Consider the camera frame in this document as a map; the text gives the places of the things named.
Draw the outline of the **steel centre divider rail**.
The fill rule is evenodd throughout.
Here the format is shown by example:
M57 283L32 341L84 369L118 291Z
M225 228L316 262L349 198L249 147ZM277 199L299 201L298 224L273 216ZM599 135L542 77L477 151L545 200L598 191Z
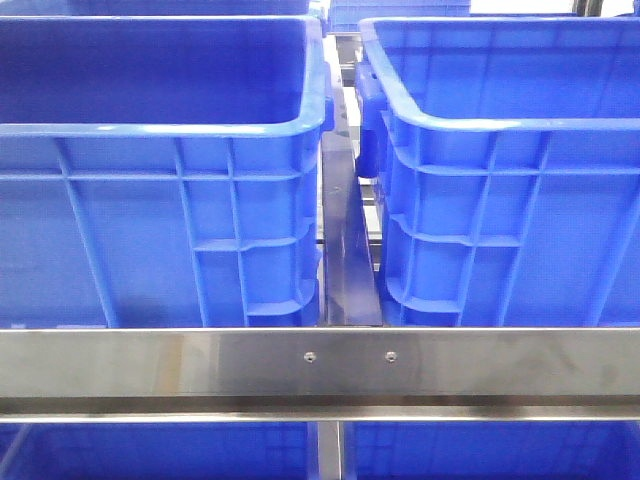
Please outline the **steel centre divider rail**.
M321 150L325 323L381 327L383 316L348 134L325 133Z

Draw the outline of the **blue bin lower left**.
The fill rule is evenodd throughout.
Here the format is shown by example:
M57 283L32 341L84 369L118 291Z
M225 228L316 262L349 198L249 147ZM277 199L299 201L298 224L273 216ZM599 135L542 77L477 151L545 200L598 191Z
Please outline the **blue bin lower left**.
M316 479L308 423L35 424L4 479Z

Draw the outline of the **blue bin lower right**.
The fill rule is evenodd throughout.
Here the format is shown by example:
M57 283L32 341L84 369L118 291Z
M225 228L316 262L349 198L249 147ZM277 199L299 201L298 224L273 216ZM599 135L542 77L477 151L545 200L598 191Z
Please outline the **blue bin lower right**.
M636 422L355 422L347 448L352 479L639 476Z

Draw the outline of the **blue plastic bin right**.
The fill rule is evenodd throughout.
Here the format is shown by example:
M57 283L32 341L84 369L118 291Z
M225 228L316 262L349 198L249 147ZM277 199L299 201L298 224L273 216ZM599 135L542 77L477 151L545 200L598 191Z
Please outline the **blue plastic bin right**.
M639 22L360 22L394 326L639 323Z

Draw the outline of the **blue bin rear right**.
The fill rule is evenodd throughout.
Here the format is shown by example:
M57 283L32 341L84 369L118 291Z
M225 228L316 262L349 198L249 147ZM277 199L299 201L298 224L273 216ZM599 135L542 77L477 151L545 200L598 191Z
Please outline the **blue bin rear right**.
M358 22L374 17L468 16L469 0L344 0L332 1L330 32L355 32Z

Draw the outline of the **stainless steel front rail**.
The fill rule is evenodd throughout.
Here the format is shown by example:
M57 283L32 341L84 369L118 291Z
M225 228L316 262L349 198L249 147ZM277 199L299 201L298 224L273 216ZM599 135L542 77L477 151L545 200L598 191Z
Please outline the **stainless steel front rail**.
M638 416L635 328L1 334L7 423Z

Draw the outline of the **blue bin rear left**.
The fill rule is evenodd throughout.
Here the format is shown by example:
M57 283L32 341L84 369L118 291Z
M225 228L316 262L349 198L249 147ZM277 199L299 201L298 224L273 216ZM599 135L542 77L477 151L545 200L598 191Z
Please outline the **blue bin rear left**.
M8 16L324 16L325 1L2 1L1 15Z

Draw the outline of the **blue plastic bin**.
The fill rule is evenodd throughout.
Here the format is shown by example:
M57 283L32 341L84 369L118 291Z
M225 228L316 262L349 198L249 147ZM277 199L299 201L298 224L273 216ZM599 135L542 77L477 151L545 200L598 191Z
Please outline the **blue plastic bin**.
M2 326L314 325L332 107L310 17L3 17Z
M394 326L639 323L639 22L360 22Z

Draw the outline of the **blue plastic bin left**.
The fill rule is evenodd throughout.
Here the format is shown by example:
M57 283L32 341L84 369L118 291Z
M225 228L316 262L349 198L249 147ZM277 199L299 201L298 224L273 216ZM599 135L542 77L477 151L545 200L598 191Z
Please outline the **blue plastic bin left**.
M2 326L314 325L332 107L310 17L3 17Z

